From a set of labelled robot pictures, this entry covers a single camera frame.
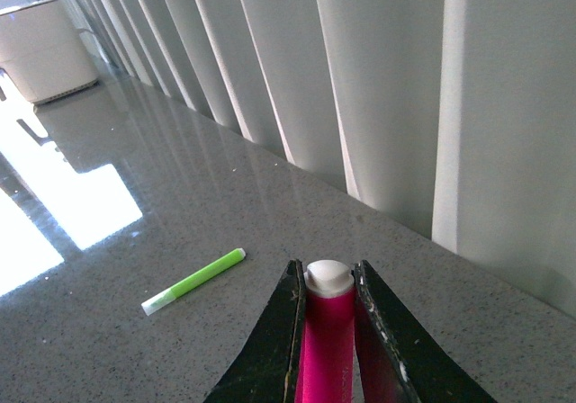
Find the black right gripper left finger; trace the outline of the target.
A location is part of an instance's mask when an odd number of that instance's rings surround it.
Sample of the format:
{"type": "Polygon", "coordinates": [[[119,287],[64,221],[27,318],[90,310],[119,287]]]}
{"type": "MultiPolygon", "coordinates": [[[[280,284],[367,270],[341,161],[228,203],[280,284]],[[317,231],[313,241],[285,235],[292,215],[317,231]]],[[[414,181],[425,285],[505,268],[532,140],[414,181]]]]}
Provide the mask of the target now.
{"type": "Polygon", "coordinates": [[[294,402],[300,373],[306,289],[291,260],[237,358],[207,402],[294,402]]]}

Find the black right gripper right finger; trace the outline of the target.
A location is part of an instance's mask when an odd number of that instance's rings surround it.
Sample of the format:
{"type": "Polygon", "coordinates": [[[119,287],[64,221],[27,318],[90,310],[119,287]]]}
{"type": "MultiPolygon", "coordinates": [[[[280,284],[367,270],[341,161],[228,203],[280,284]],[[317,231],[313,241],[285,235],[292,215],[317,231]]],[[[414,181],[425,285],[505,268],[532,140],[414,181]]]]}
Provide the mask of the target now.
{"type": "Polygon", "coordinates": [[[493,402],[366,260],[355,265],[355,353],[365,402],[493,402]]]}

